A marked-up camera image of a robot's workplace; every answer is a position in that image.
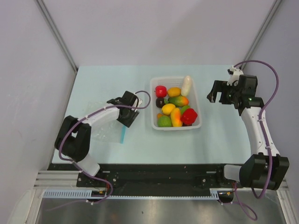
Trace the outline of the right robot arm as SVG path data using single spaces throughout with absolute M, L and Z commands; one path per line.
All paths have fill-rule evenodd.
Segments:
M 216 174 L 220 187 L 227 187 L 234 180 L 246 188 L 277 190 L 289 168 L 288 158 L 280 156 L 271 139 L 263 100 L 255 96 L 257 84 L 257 77 L 250 75 L 239 75 L 232 82 L 216 80 L 207 95 L 214 103 L 217 93 L 221 93 L 221 104 L 234 105 L 246 126 L 251 149 L 251 156 L 243 165 L 226 164 Z

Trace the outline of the clear zip top bag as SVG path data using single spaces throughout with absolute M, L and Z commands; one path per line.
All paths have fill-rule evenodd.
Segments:
M 89 101 L 85 110 L 85 115 L 90 115 L 107 104 L 99 101 Z M 117 120 L 112 120 L 103 123 L 103 121 L 96 121 L 91 124 L 92 118 L 86 119 L 84 123 L 91 125 L 91 140 L 97 142 L 120 143 L 124 142 L 126 127 Z

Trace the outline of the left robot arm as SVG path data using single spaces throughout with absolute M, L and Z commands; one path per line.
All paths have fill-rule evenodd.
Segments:
M 92 126 L 116 120 L 129 128 L 139 115 L 137 110 L 139 105 L 139 98 L 126 91 L 122 97 L 107 101 L 101 109 L 81 119 L 67 116 L 54 144 L 55 149 L 59 151 L 60 159 L 73 162 L 80 170 L 86 172 L 87 181 L 92 186 L 101 185 L 103 174 L 99 172 L 100 165 L 89 154 Z

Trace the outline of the red bell pepper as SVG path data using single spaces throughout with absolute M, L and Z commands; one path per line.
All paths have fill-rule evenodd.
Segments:
M 198 114 L 196 111 L 192 108 L 188 108 L 184 111 L 184 113 L 181 116 L 181 121 L 183 124 L 189 126 L 192 125 L 198 117 Z

